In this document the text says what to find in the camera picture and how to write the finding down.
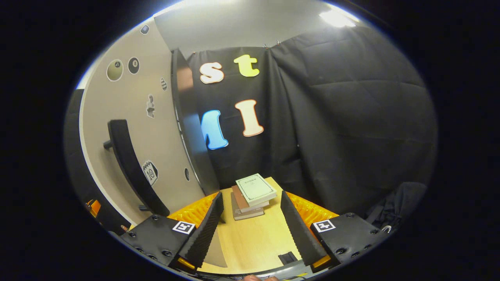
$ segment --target black fabric backdrop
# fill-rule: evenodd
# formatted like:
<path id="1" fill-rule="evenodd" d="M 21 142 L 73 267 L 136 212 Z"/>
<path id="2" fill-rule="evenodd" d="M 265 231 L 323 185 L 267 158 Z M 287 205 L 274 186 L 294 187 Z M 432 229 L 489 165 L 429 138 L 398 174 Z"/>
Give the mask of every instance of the black fabric backdrop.
<path id="1" fill-rule="evenodd" d="M 245 77 L 233 60 L 257 58 Z M 219 83 L 200 81 L 218 62 Z M 431 96 L 412 64 L 376 30 L 325 28 L 272 48 L 193 53 L 199 116 L 219 110 L 229 145 L 209 150 L 221 188 L 254 173 L 343 214 L 364 214 L 402 182 L 427 184 L 437 121 Z M 243 136 L 237 102 L 254 99 L 264 132 Z"/>

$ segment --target book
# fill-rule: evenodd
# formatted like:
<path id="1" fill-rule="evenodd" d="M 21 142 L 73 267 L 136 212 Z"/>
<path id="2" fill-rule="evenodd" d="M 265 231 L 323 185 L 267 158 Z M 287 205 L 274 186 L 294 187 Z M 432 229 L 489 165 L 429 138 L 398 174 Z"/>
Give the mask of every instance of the book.
<path id="1" fill-rule="evenodd" d="M 276 190 L 258 173 L 238 179 L 236 184 L 250 207 L 278 196 Z"/>
<path id="2" fill-rule="evenodd" d="M 248 212 L 242 212 L 240 208 L 238 208 L 234 192 L 231 192 L 231 206 L 232 206 L 232 217 L 234 218 L 235 221 L 264 215 L 263 208 L 257 208 Z"/>
<path id="3" fill-rule="evenodd" d="M 248 211 L 255 210 L 257 208 L 263 208 L 265 206 L 269 205 L 269 201 L 262 202 L 260 204 L 257 204 L 255 206 L 249 206 L 247 200 L 245 197 L 243 197 L 242 191 L 237 185 L 231 186 L 232 192 L 234 193 L 234 197 L 236 198 L 236 203 L 238 204 L 239 209 L 241 210 L 242 213 L 246 213 Z"/>

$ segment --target checkered sticker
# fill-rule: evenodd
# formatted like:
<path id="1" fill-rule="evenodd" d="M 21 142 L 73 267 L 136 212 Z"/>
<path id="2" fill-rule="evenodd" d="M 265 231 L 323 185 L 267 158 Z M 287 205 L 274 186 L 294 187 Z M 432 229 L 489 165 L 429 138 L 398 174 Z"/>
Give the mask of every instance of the checkered sticker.
<path id="1" fill-rule="evenodd" d="M 329 219 L 314 222 L 313 225 L 314 227 L 316 227 L 317 232 L 325 232 L 335 228 L 335 226 Z"/>
<path id="2" fill-rule="evenodd" d="M 172 229 L 180 233 L 190 234 L 194 228 L 195 228 L 194 223 L 179 221 Z"/>
<path id="3" fill-rule="evenodd" d="M 161 79 L 161 88 L 163 89 L 163 91 L 167 90 L 167 82 L 163 78 Z"/>

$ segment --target wooden table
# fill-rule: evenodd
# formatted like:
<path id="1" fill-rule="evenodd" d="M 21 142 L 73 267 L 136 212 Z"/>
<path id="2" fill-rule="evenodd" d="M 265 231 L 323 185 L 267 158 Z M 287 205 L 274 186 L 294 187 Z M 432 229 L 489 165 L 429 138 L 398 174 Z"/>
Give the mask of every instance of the wooden table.
<path id="1" fill-rule="evenodd" d="M 224 212 L 217 229 L 220 245 L 227 267 L 219 267 L 206 262 L 200 272 L 218 274 L 245 274 L 282 267 L 278 255 L 292 252 L 298 260 L 301 255 L 295 246 L 285 217 L 280 208 L 282 188 L 274 179 L 265 179 L 274 189 L 277 197 L 264 207 L 264 215 L 235 220 L 231 206 L 231 188 L 222 189 Z"/>

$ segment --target screw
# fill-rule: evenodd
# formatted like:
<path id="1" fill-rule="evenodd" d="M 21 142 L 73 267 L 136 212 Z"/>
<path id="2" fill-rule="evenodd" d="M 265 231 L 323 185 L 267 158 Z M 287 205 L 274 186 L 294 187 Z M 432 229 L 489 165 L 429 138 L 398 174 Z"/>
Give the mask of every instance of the screw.
<path id="1" fill-rule="evenodd" d="M 341 254 L 343 254 L 343 253 L 345 253 L 345 252 L 346 252 L 346 249 L 345 249 L 345 248 L 339 248 L 339 249 L 337 249 L 337 250 L 335 251 L 335 254 L 337 254 L 337 255 L 341 255 Z"/>
<path id="2" fill-rule="evenodd" d="M 161 252 L 165 257 L 171 257 L 172 256 L 172 252 L 169 251 L 169 250 L 163 250 Z"/>

